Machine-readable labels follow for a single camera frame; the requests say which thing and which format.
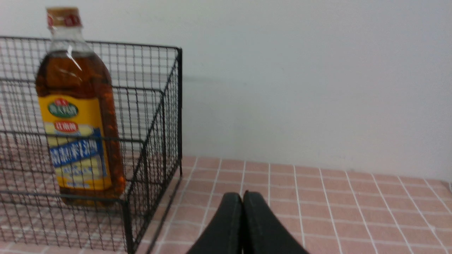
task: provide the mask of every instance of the gold bottle cap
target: gold bottle cap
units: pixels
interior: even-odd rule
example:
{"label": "gold bottle cap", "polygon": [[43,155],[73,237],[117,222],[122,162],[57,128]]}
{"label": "gold bottle cap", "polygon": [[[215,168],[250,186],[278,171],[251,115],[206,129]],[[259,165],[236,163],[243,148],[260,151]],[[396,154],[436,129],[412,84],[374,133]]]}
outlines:
{"label": "gold bottle cap", "polygon": [[47,23],[53,27],[81,27],[79,9],[77,7],[47,8]]}

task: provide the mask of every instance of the pink tile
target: pink tile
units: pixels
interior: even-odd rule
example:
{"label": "pink tile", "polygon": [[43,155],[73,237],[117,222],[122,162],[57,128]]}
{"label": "pink tile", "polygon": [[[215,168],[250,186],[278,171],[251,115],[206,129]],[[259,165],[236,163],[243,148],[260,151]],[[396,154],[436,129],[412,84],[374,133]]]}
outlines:
{"label": "pink tile", "polygon": [[449,208],[449,210],[452,211],[452,201],[445,200],[444,203],[445,203],[446,206]]}
{"label": "pink tile", "polygon": [[378,187],[383,195],[408,196],[401,184],[379,183]]}
{"label": "pink tile", "polygon": [[405,244],[375,244],[378,254],[411,254],[410,249]]}
{"label": "pink tile", "polygon": [[350,178],[350,180],[369,180],[369,181],[373,181],[373,177],[369,173],[349,171],[349,172],[347,172],[347,175],[348,175],[348,178]]}
{"label": "pink tile", "polygon": [[288,199],[297,201],[297,190],[295,188],[270,187],[271,199]]}
{"label": "pink tile", "polygon": [[447,212],[444,204],[438,199],[424,200],[415,199],[414,202],[418,206],[419,210],[423,212]]}
{"label": "pink tile", "polygon": [[326,204],[325,192],[314,190],[298,190],[298,198],[300,201],[320,202]]}
{"label": "pink tile", "polygon": [[183,156],[182,166],[183,167],[193,167],[195,166],[196,157],[195,156]]}
{"label": "pink tile", "polygon": [[339,237],[370,239],[364,224],[336,222],[335,225]]}
{"label": "pink tile", "polygon": [[405,177],[405,176],[400,176],[400,180],[404,183],[404,184],[421,184],[421,185],[427,185],[425,183],[425,180],[422,178],[414,178],[414,177]]}
{"label": "pink tile", "polygon": [[247,161],[246,171],[268,173],[268,163]]}
{"label": "pink tile", "polygon": [[159,254],[185,254],[190,249],[191,244],[170,244],[164,243]]}
{"label": "pink tile", "polygon": [[301,222],[305,234],[336,236],[333,223],[330,221],[303,219]]}
{"label": "pink tile", "polygon": [[270,164],[271,173],[293,174],[293,165],[288,164]]}
{"label": "pink tile", "polygon": [[394,219],[391,216],[391,213],[386,211],[380,211],[380,210],[371,210],[371,209],[361,209],[361,212],[363,212],[364,219],[366,222],[373,222],[373,223],[383,223],[383,224],[395,224]]}
{"label": "pink tile", "polygon": [[326,192],[328,202],[331,205],[353,205],[356,206],[356,201],[352,193],[334,193]]}
{"label": "pink tile", "polygon": [[322,180],[317,177],[297,176],[297,187],[299,189],[316,188],[323,190]]}
{"label": "pink tile", "polygon": [[342,170],[334,170],[334,169],[321,169],[322,177],[341,177],[347,178],[345,171]]}
{"label": "pink tile", "polygon": [[302,175],[320,176],[318,168],[295,166],[295,172]]}
{"label": "pink tile", "polygon": [[427,223],[425,223],[424,218],[417,212],[392,212],[395,220],[399,225],[403,226],[425,226],[427,227]]}
{"label": "pink tile", "polygon": [[223,198],[223,196],[220,195],[220,194],[212,195],[212,199],[210,200],[210,206],[209,207],[217,209],[220,206],[222,198]]}
{"label": "pink tile", "polygon": [[204,221],[204,225],[208,225],[210,221],[212,221],[213,216],[215,215],[217,211],[214,209],[209,209],[207,211],[206,220]]}
{"label": "pink tile", "polygon": [[452,215],[424,214],[424,217],[437,228],[452,228]]}
{"label": "pink tile", "polygon": [[281,222],[281,224],[287,229],[287,231],[289,231],[291,234],[301,233],[299,218],[280,217],[278,219]]}
{"label": "pink tile", "polygon": [[434,187],[435,193],[443,200],[452,200],[452,192],[446,187]]}
{"label": "pink tile", "polygon": [[341,240],[340,245],[342,254],[375,254],[375,249],[371,242]]}
{"label": "pink tile", "polygon": [[428,187],[405,186],[405,188],[412,197],[436,198],[435,193]]}
{"label": "pink tile", "polygon": [[295,177],[293,175],[270,175],[270,184],[278,186],[295,186]]}
{"label": "pink tile", "polygon": [[429,183],[429,185],[432,187],[443,187],[445,184],[447,184],[446,182],[436,179],[426,179],[425,181],[427,181],[427,183]]}
{"label": "pink tile", "polygon": [[190,180],[187,185],[187,190],[189,191],[199,191],[210,193],[212,192],[213,182],[210,181],[201,181],[201,180]]}
{"label": "pink tile", "polygon": [[400,183],[399,178],[395,175],[387,175],[387,174],[374,174],[375,180],[377,182],[392,182],[392,183]]}
{"label": "pink tile", "polygon": [[206,209],[198,207],[178,207],[173,221],[189,221],[201,224]]}
{"label": "pink tile", "polygon": [[298,244],[303,246],[303,237],[301,234],[292,234],[292,237],[295,238],[295,240],[297,240]]}
{"label": "pink tile", "polygon": [[214,193],[224,194],[227,192],[240,192],[240,183],[216,183]]}
{"label": "pink tile", "polygon": [[386,204],[381,197],[356,194],[356,199],[358,200],[358,204],[362,207],[386,208]]}
{"label": "pink tile", "polygon": [[357,193],[374,193],[378,194],[377,185],[371,182],[350,181],[353,191]]}
{"label": "pink tile", "polygon": [[417,211],[416,206],[414,206],[414,203],[409,198],[385,197],[385,200],[391,210],[399,209]]}
{"label": "pink tile", "polygon": [[411,247],[411,249],[413,254],[446,254],[446,251],[441,247]]}
{"label": "pink tile", "polygon": [[[152,221],[151,224],[149,225],[148,229],[146,230],[146,233],[143,236],[143,240],[147,240],[147,241],[151,241],[154,239],[155,234],[157,233],[157,229],[159,227],[159,221]],[[163,225],[162,229],[159,233],[159,236],[157,238],[157,242],[161,242],[163,240],[163,234],[166,232],[166,229],[168,228],[168,225]]]}
{"label": "pink tile", "polygon": [[331,219],[326,205],[300,204],[301,216]]}
{"label": "pink tile", "polygon": [[61,247],[49,246],[49,248],[46,250],[45,253],[46,254],[62,254],[62,253],[64,253],[64,254],[78,254],[78,253],[80,253],[80,251],[81,251],[81,249],[79,249],[79,248],[69,248],[69,247],[63,247],[63,246],[61,246]]}
{"label": "pink tile", "polygon": [[195,169],[192,173],[192,180],[211,180],[217,177],[217,170]]}
{"label": "pink tile", "polygon": [[192,224],[173,223],[169,226],[165,241],[187,241],[194,242],[198,238],[201,226]]}
{"label": "pink tile", "polygon": [[430,229],[401,229],[409,244],[440,245]]}
{"label": "pink tile", "polygon": [[305,248],[312,254],[339,254],[337,240],[305,236]]}
{"label": "pink tile", "polygon": [[181,205],[195,205],[207,207],[207,204],[209,203],[209,198],[210,194],[186,192],[182,196]]}
{"label": "pink tile", "polygon": [[[163,215],[165,213],[165,209],[166,209],[166,206],[159,206],[157,208],[157,210],[155,211],[154,217],[152,219],[156,220],[156,221],[162,220]],[[176,210],[175,207],[170,207],[169,211],[168,211],[168,215],[166,215],[166,219],[171,218],[173,216],[175,210]]]}
{"label": "pink tile", "polygon": [[397,227],[368,225],[370,234],[374,240],[405,242],[400,230]]}
{"label": "pink tile", "polygon": [[115,251],[112,250],[101,250],[101,249],[85,249],[83,254],[116,254]]}
{"label": "pink tile", "polygon": [[327,190],[352,191],[347,180],[323,179],[323,183]]}
{"label": "pink tile", "polygon": [[[160,244],[156,244],[154,245],[154,247],[151,250],[150,254],[156,254],[157,253],[157,249],[159,248]],[[137,251],[135,252],[135,254],[146,254],[147,250],[149,249],[149,244],[148,243],[141,243],[138,248]]]}
{"label": "pink tile", "polygon": [[193,168],[182,167],[182,173],[184,174],[184,177],[189,176],[192,173],[192,171],[193,171]]}
{"label": "pink tile", "polygon": [[255,184],[250,184],[250,183],[245,183],[243,185],[243,193],[245,193],[245,191],[251,191],[251,192],[259,192],[262,197],[264,197],[265,199],[268,199],[268,186],[263,186],[263,185],[255,185]]}
{"label": "pink tile", "polygon": [[298,204],[295,202],[283,202],[271,200],[270,208],[272,209],[272,212],[274,214],[299,216]]}
{"label": "pink tile", "polygon": [[18,250],[18,251],[31,252],[31,253],[40,253],[46,247],[47,246],[45,246],[45,245],[16,243],[12,247],[10,247],[10,250]]}
{"label": "pink tile", "polygon": [[358,208],[348,208],[348,207],[331,207],[331,213],[335,220],[344,221],[356,221],[362,222],[363,218],[359,213]]}
{"label": "pink tile", "polygon": [[228,182],[242,182],[243,173],[241,172],[231,172],[231,171],[220,171],[218,174],[217,181],[228,181]]}
{"label": "pink tile", "polygon": [[268,184],[268,174],[245,172],[244,183]]}
{"label": "pink tile", "polygon": [[244,163],[242,160],[222,160],[221,169],[243,170]]}
{"label": "pink tile", "polygon": [[197,168],[218,169],[219,166],[219,158],[200,157],[196,163]]}
{"label": "pink tile", "polygon": [[436,235],[446,247],[452,247],[452,231],[436,230]]}

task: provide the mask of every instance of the tiled countertop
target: tiled countertop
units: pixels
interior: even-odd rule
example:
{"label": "tiled countertop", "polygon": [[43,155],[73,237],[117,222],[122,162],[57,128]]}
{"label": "tiled countertop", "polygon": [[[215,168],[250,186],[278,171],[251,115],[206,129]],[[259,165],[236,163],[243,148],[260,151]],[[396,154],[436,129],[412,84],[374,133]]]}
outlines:
{"label": "tiled countertop", "polygon": [[[183,254],[225,192],[260,192],[311,254],[452,254],[452,193],[437,180],[293,165],[184,157],[184,179],[152,253]],[[154,236],[171,189],[137,253]],[[90,249],[0,242],[3,253],[87,254]]]}

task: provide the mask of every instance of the metal grid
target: metal grid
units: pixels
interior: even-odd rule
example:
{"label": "metal grid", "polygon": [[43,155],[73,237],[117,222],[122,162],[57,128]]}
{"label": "metal grid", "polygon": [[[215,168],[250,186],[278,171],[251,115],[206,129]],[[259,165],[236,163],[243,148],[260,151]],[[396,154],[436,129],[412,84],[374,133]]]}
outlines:
{"label": "metal grid", "polygon": [[[89,44],[110,70],[119,132],[117,140],[97,139],[120,143],[126,190],[118,199],[60,194],[49,157],[50,135],[44,132],[34,88],[49,41],[0,37],[3,241],[134,253],[173,175],[181,169],[182,50]],[[113,205],[77,207],[64,204],[62,198]]]}

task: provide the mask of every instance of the bottle label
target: bottle label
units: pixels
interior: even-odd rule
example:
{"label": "bottle label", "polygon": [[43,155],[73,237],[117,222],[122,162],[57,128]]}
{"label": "bottle label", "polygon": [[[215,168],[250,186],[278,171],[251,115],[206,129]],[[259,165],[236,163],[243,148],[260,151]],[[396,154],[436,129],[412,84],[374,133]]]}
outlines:
{"label": "bottle label", "polygon": [[39,97],[50,157],[60,187],[104,190],[111,185],[98,99]]}

